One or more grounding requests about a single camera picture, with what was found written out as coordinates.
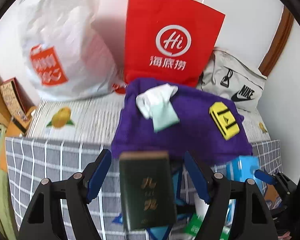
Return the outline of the wooden door frame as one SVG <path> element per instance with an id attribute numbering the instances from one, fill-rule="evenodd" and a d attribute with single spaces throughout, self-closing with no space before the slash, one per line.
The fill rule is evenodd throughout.
<path id="1" fill-rule="evenodd" d="M 269 74 L 275 67 L 275 64 L 277 63 L 278 59 L 280 58 L 290 36 L 293 23 L 294 16 L 284 5 L 277 31 L 270 44 L 268 52 L 264 56 L 264 59 L 262 60 L 258 68 L 264 76 L 269 76 Z"/>

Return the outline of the white mint sock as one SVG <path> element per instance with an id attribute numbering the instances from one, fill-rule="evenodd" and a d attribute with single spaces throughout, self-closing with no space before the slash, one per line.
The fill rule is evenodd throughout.
<path id="1" fill-rule="evenodd" d="M 178 91 L 177 86 L 168 83 L 148 89 L 136 97 L 136 106 L 145 119 L 151 119 L 155 133 L 180 122 L 171 97 Z"/>

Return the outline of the red Haidilao paper bag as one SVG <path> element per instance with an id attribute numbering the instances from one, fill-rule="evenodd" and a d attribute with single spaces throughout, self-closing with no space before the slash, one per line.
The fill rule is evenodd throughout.
<path id="1" fill-rule="evenodd" d="M 196 87 L 225 15 L 195 0 L 128 0 L 124 81 Z"/>

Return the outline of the blue tissue pack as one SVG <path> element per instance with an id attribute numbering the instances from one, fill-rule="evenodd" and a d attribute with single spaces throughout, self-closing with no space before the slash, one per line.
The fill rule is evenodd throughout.
<path id="1" fill-rule="evenodd" d="M 253 179 L 261 193 L 263 193 L 262 181 L 254 176 L 256 170 L 260 169 L 258 157 L 240 155 L 226 163 L 226 177 L 230 180 L 245 182 L 247 179 Z"/>

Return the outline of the grey checked bedsheet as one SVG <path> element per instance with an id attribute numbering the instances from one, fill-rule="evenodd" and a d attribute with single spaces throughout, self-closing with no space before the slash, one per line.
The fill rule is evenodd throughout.
<path id="1" fill-rule="evenodd" d="M 12 206 L 18 229 L 27 206 L 44 178 L 51 181 L 66 180 L 95 161 L 109 145 L 65 142 L 29 138 L 6 138 L 6 158 Z M 260 168 L 269 174 L 283 172 L 280 141 L 268 140 L 252 143 L 253 155 L 258 157 Z M 194 204 L 196 189 L 186 171 L 189 202 Z M 68 239 L 75 239 L 66 200 L 62 200 L 62 215 Z M 119 160 L 113 159 L 102 184 L 101 196 L 88 205 L 89 212 L 101 239 L 149 239 L 143 232 L 126 231 L 121 219 Z"/>

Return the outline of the blue star patch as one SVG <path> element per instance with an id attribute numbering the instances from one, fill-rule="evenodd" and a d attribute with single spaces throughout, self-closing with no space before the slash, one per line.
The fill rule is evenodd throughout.
<path id="1" fill-rule="evenodd" d="M 189 238 L 184 230 L 191 217 L 195 213 L 194 205 L 189 200 L 189 188 L 186 185 L 187 174 L 182 166 L 172 173 L 174 196 L 177 208 L 177 222 L 171 226 L 161 226 L 147 228 L 136 231 L 139 235 L 143 232 L 144 236 L 149 239 L 187 239 Z"/>

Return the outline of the yellow black tag item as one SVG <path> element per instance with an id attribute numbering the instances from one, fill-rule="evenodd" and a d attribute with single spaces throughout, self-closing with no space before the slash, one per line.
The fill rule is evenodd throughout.
<path id="1" fill-rule="evenodd" d="M 209 108 L 209 114 L 225 140 L 230 140 L 239 133 L 239 125 L 234 115 L 223 102 L 215 102 Z"/>

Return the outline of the purple towel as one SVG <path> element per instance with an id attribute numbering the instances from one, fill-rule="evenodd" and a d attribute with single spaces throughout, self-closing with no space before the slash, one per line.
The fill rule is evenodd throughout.
<path id="1" fill-rule="evenodd" d="M 239 155 L 252 155 L 243 128 L 243 116 L 235 104 L 225 98 L 179 85 L 172 97 L 172 106 L 180 119 L 179 123 L 155 132 L 153 122 L 142 116 L 136 105 L 136 97 L 145 91 L 163 85 L 153 78 L 134 80 L 126 88 L 124 107 L 111 143 L 111 152 L 118 158 L 122 152 L 167 151 L 171 158 L 183 158 L 185 152 L 194 152 L 196 157 L 210 165 L 219 165 Z M 225 140 L 209 114 L 215 102 L 222 102 L 234 116 L 239 133 Z"/>

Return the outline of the brown patterned book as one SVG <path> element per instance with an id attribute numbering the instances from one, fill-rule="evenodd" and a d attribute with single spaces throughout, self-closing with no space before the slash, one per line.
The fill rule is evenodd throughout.
<path id="1" fill-rule="evenodd" d="M 25 133 L 30 125 L 30 107 L 16 78 L 4 81 L 0 85 L 0 93 L 12 119 L 15 119 L 17 126 Z"/>

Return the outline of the beige Nike bag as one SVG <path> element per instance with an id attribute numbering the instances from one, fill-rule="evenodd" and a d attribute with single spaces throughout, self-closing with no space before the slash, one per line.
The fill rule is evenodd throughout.
<path id="1" fill-rule="evenodd" d="M 216 47 L 199 78 L 197 89 L 231 100 L 237 108 L 253 112 L 266 80 L 258 69 L 249 68 L 229 51 Z"/>

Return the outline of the white Miniso plastic bag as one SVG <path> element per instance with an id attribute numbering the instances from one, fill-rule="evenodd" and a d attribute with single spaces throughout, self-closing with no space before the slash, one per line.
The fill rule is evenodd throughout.
<path id="1" fill-rule="evenodd" d="M 40 98 L 72 101 L 113 91 L 119 73 L 96 30 L 99 0 L 19 0 L 20 45 Z"/>

